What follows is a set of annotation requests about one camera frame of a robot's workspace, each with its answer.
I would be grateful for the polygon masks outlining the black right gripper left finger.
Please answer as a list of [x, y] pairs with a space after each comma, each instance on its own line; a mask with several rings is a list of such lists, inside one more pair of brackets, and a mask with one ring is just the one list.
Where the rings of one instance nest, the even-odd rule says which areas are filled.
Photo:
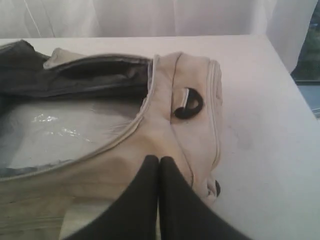
[[100, 216], [68, 240], [155, 240], [159, 159], [147, 155], [136, 176]]

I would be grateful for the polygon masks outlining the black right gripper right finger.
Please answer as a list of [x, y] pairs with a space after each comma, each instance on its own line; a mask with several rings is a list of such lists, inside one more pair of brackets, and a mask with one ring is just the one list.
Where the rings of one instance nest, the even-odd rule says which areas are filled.
[[198, 197], [169, 156], [160, 160], [158, 197], [162, 240], [249, 239]]

